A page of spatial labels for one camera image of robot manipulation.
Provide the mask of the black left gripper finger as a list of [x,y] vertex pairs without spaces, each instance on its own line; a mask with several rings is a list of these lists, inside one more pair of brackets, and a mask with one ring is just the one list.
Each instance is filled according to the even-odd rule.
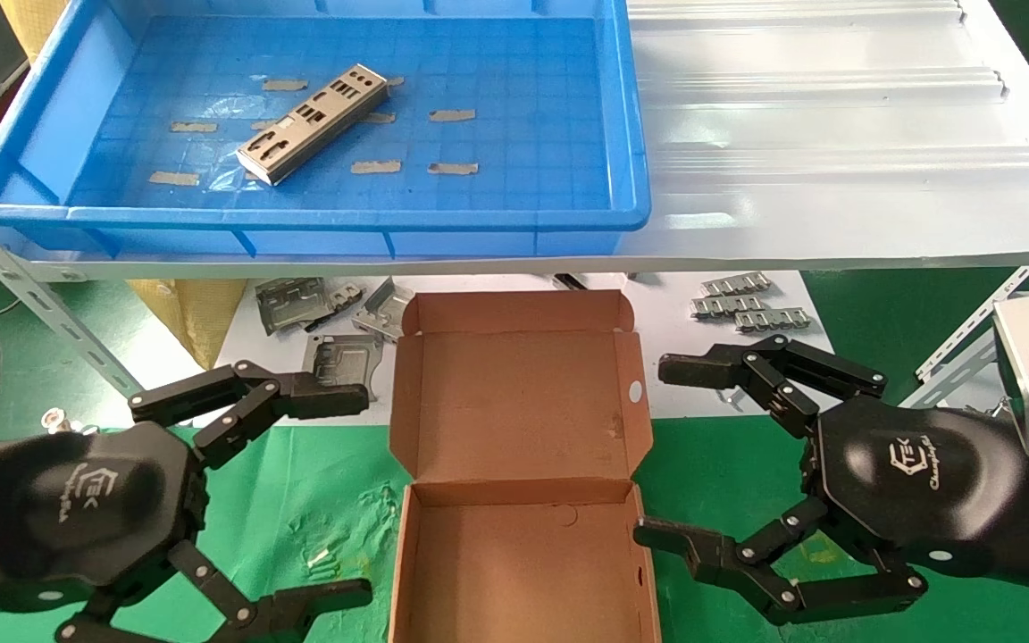
[[309,372],[274,373],[240,361],[139,392],[128,400],[134,421],[176,426],[220,412],[197,432],[193,452],[205,468],[218,469],[283,418],[346,418],[367,410],[364,384],[322,384]]

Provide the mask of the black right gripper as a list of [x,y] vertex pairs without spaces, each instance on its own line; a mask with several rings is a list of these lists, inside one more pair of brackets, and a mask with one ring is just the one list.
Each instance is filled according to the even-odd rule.
[[[1012,422],[887,405],[875,399],[886,376],[784,335],[665,354],[658,378],[742,390],[793,437],[816,434],[808,491],[822,500],[808,497],[747,540],[646,515],[633,526],[636,544],[679,556],[694,581],[734,591],[772,626],[903,612],[928,590],[908,564],[1029,587],[1029,456]],[[820,414],[799,386],[846,402]],[[777,573],[817,530],[874,572],[799,582]]]

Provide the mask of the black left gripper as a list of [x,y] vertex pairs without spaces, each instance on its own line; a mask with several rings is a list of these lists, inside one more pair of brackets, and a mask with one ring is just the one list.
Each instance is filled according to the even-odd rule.
[[303,642],[320,615],[372,602],[367,579],[249,601],[193,544],[208,502],[203,465],[158,424],[0,442],[0,612],[88,599],[56,642],[159,642],[111,620],[176,571],[224,615],[208,642]]

